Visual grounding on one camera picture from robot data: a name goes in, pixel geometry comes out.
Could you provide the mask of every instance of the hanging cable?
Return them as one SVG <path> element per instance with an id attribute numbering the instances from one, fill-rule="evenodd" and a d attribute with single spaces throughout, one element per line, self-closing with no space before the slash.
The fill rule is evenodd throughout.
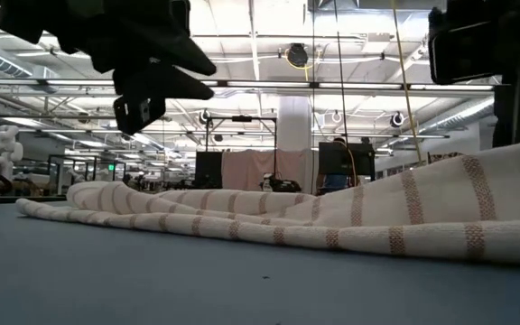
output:
<path id="1" fill-rule="evenodd" d="M 342 96 L 342 119 L 344 124 L 344 137 L 346 138 L 346 143 L 344 144 L 348 154 L 350 155 L 350 159 L 352 160 L 352 173 L 354 176 L 354 186 L 358 186 L 360 181 L 357 177 L 357 167 L 354 164 L 354 158 L 352 157 L 352 152 L 348 148 L 348 127 L 347 127 L 347 104 L 344 95 L 344 72 L 342 70 L 342 49 L 340 46 L 340 25 L 339 25 L 339 9 L 337 6 L 337 0 L 334 0 L 334 18 L 336 20 L 336 39 L 337 45 L 339 46 L 339 66 L 340 66 L 340 94 Z"/>
<path id="2" fill-rule="evenodd" d="M 290 60 L 288 60 L 288 51 L 290 49 L 286 49 L 286 51 L 284 51 L 284 59 L 286 60 L 286 62 L 288 62 L 288 64 L 297 69 L 297 70 L 304 70 L 304 77 L 306 78 L 306 81 L 308 81 L 308 70 L 311 69 L 311 68 L 314 68 L 314 65 L 316 64 L 316 62 L 318 60 L 320 60 L 320 52 L 318 52 L 317 55 L 314 55 L 315 54 L 315 49 L 314 49 L 314 39 L 312 39 L 312 57 L 314 58 L 316 56 L 316 60 L 313 60 L 312 61 L 312 65 L 307 67 L 307 66 L 304 66 L 304 67 L 296 67 L 295 65 L 293 65 L 292 62 L 290 62 Z"/>
<path id="3" fill-rule="evenodd" d="M 316 10 L 316 0 L 312 0 L 312 57 L 314 58 L 314 53 L 316 52 L 316 40 L 315 40 L 315 28 L 316 28 L 316 16 L 314 14 L 314 10 Z M 308 81 L 308 71 L 305 70 L 306 81 Z M 316 69 L 312 69 L 312 82 L 316 82 Z M 312 87 L 312 118 L 314 118 L 314 113 L 316 112 L 316 89 Z M 311 130 L 312 135 L 312 143 L 311 143 L 311 156 L 312 156 L 312 168 L 311 168 L 311 194 L 314 193 L 314 156 L 316 155 L 312 148 L 314 147 L 314 132 Z"/>
<path id="4" fill-rule="evenodd" d="M 419 141 L 416 138 L 416 129 L 413 120 L 413 112 L 411 111 L 411 99 L 408 96 L 408 85 L 406 84 L 406 71 L 404 70 L 404 60 L 403 60 L 403 47 L 401 46 L 401 35 L 398 32 L 398 19 L 396 18 L 396 0 L 390 1 L 391 6 L 393 7 L 393 17 L 395 18 L 395 29 L 396 29 L 396 43 L 398 45 L 398 57 L 401 62 L 401 71 L 403 73 L 403 88 L 404 88 L 404 96 L 406 97 L 406 110 L 408 112 L 409 121 L 411 124 L 411 131 L 413 132 L 413 140 L 414 140 L 414 148 L 416 149 L 416 156 L 419 160 L 419 163 L 423 161 L 421 157 L 421 149 L 419 148 Z"/>

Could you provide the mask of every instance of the fluorescent light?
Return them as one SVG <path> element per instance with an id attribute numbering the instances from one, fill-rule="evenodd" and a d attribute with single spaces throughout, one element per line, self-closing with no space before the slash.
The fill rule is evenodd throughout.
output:
<path id="1" fill-rule="evenodd" d="M 79 140 L 79 142 L 81 144 L 84 144 L 84 145 L 87 145 L 87 146 L 92 146 L 92 147 L 103 147 L 103 146 L 107 146 L 106 144 L 104 143 L 100 143 L 98 141 L 86 141 L 86 140 Z"/>
<path id="2" fill-rule="evenodd" d="M 282 88 L 307 88 L 308 82 L 270 82 L 270 81 L 229 81 L 229 87 L 282 87 Z"/>
<path id="3" fill-rule="evenodd" d="M 114 86 L 114 81 L 109 79 L 45 79 L 52 86 Z"/>
<path id="4" fill-rule="evenodd" d="M 121 131 L 119 131 L 119 130 L 91 130 L 91 133 L 118 134 L 118 133 L 121 133 Z"/>
<path id="5" fill-rule="evenodd" d="M 380 83 L 345 83 L 339 82 L 322 82 L 321 88 L 360 88 L 360 89 L 400 89 L 403 85 L 400 84 L 380 84 Z"/>
<path id="6" fill-rule="evenodd" d="M 63 140 L 63 141 L 71 141 L 70 138 L 68 138 L 67 136 L 65 135 L 58 135 L 58 134 L 55 134 L 55 133 L 50 133 L 50 135 L 53 135 L 55 136 L 56 138 L 60 139 L 60 140 Z"/>
<path id="7" fill-rule="evenodd" d="M 86 130 L 73 130 L 73 129 L 43 129 L 42 132 L 53 132 L 53 133 L 86 133 Z"/>
<path id="8" fill-rule="evenodd" d="M 411 85 L 411 90 L 493 90 L 490 85 Z"/>
<path id="9" fill-rule="evenodd" d="M 31 126 L 31 127 L 41 127 L 42 125 L 38 122 L 35 122 L 28 118 L 20 118 L 20 117 L 6 117 L 5 121 L 16 123 L 19 125 Z"/>
<path id="10" fill-rule="evenodd" d="M 148 138 L 147 136 L 142 135 L 142 134 L 132 135 L 132 139 L 134 139 L 137 142 L 142 143 L 142 144 L 151 144 L 152 143 L 152 140 L 150 140 L 150 138 Z"/>

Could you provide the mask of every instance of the white humanoid robot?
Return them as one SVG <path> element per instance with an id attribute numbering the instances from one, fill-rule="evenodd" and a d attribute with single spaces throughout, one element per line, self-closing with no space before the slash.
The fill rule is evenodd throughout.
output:
<path id="1" fill-rule="evenodd" d="M 15 141 L 18 133 L 17 126 L 0 126 L 0 175 L 7 180 L 14 176 L 14 163 L 23 159 L 23 146 Z"/>
<path id="2" fill-rule="evenodd" d="M 76 171 L 74 171 L 73 168 L 69 168 L 69 169 L 68 169 L 68 173 L 69 173 L 71 176 L 73 176 L 73 183 L 74 183 L 74 184 L 77 184 L 77 183 L 80 183 L 80 182 L 86 181 L 86 178 L 84 177 L 84 175 L 81 175 L 81 174 L 76 173 Z"/>

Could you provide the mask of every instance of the person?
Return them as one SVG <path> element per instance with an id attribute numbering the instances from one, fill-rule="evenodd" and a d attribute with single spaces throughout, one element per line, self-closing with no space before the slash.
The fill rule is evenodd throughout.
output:
<path id="1" fill-rule="evenodd" d="M 342 143 L 342 146 L 346 144 L 346 141 L 341 137 L 335 138 L 332 142 Z M 344 190 L 354 186 L 353 184 L 355 184 L 353 175 L 319 174 L 316 179 L 317 195 Z"/>

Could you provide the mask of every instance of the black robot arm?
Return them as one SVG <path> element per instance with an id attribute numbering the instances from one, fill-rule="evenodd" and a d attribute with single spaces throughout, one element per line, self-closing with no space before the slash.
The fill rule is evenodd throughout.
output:
<path id="1" fill-rule="evenodd" d="M 117 125 L 128 135 L 160 118 L 166 98 L 214 95 L 176 68 L 216 73 L 190 38 L 189 17 L 189 0 L 0 0 L 1 30 L 34 44 L 46 31 L 98 72 L 114 71 Z"/>

